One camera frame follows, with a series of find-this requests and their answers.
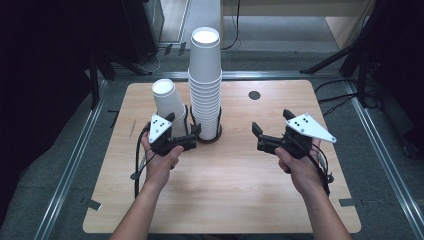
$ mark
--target tall stack of cups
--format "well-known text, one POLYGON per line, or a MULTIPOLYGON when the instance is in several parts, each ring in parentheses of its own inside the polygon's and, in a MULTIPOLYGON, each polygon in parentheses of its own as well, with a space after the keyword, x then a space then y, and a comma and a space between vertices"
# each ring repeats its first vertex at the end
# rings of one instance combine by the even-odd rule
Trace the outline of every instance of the tall stack of cups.
POLYGON ((221 49, 219 33, 209 27, 193 31, 188 68, 191 113, 195 124, 201 123, 199 138, 219 138, 221 126, 221 49))
POLYGON ((191 129, 187 121, 187 107, 181 100, 174 82, 170 79, 159 79, 153 83, 152 90, 158 115, 165 118, 170 113, 175 114, 175 119, 172 121, 172 136, 188 135, 191 129))

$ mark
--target wooden table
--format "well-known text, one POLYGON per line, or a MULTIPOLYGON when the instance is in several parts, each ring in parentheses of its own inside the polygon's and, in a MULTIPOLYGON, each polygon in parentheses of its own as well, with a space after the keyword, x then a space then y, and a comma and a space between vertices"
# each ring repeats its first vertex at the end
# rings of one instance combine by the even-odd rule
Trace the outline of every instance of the wooden table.
MULTIPOLYGON (((134 200, 136 142, 156 106, 152 83, 128 87, 110 140, 92 199, 99 211, 87 210, 84 231, 112 232, 134 200)), ((176 83, 190 105, 187 82, 176 83)), ((264 134, 281 136, 285 128, 283 110, 305 112, 325 127, 311 84, 306 80, 222 82, 223 133, 212 144, 198 143, 184 152, 163 189, 152 233, 305 233, 312 232, 301 196, 290 175, 278 166, 274 155, 256 150, 251 125, 255 121, 264 134), (258 91, 259 100, 249 92, 258 91)), ((361 228, 355 207, 341 207, 339 199, 351 198, 332 144, 323 142, 335 182, 330 199, 349 232, 361 228)))

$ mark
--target gray carpet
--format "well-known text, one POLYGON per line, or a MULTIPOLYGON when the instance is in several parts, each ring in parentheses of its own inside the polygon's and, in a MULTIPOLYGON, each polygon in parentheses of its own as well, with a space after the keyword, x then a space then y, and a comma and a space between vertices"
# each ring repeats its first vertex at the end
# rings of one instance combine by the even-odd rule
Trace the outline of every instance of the gray carpet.
MULTIPOLYGON (((272 53, 272 52, 223 52, 224 71, 290 71, 312 66, 330 53, 272 53)), ((87 207, 82 199, 90 197, 100 171, 100 167, 112 134, 111 128, 115 113, 119 110, 126 88, 133 82, 155 81, 166 72, 186 71, 189 53, 178 56, 178 51, 158 58, 161 67, 150 76, 136 76, 134 73, 117 67, 118 76, 110 86, 104 98, 104 105, 93 129, 88 145, 82 156, 72 186, 64 201, 50 239, 107 239, 107 234, 86 234, 82 224, 87 207)), ((158 62, 152 59, 145 68, 154 69, 158 62)), ((323 71, 337 70, 341 61, 323 71)), ((308 78, 314 87, 332 79, 308 78)), ((345 94, 343 84, 337 83, 323 87, 317 92, 318 99, 345 94)), ((336 104, 321 105, 323 112, 336 104)), ((23 175, 14 198, 10 204, 8 216, 0 230, 0 239, 33 239, 43 215, 52 197, 58 181, 78 140, 85 120, 90 111, 90 96, 81 104, 69 121, 55 145, 37 159, 23 175)), ((422 197, 423 192, 415 177, 422 173, 422 162, 406 159, 401 154, 397 138, 390 125, 379 110, 372 110, 381 134, 387 140, 390 151, 397 158, 414 195, 422 197)), ((349 189, 354 199, 362 201, 357 211, 362 230, 353 234, 354 239, 415 239, 411 227, 377 159, 366 132, 349 102, 325 117, 327 126, 338 138, 335 149, 349 189)), ((283 235, 260 235, 255 239, 286 239, 283 235)))

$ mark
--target forearm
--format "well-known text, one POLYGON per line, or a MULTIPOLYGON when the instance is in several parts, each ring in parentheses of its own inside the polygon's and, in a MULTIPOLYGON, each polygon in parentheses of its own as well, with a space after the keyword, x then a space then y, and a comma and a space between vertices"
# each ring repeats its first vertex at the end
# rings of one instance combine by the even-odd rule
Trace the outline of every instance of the forearm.
POLYGON ((144 185, 110 239, 146 239, 160 190, 144 185))
POLYGON ((315 239, 351 239, 324 189, 303 196, 315 239))

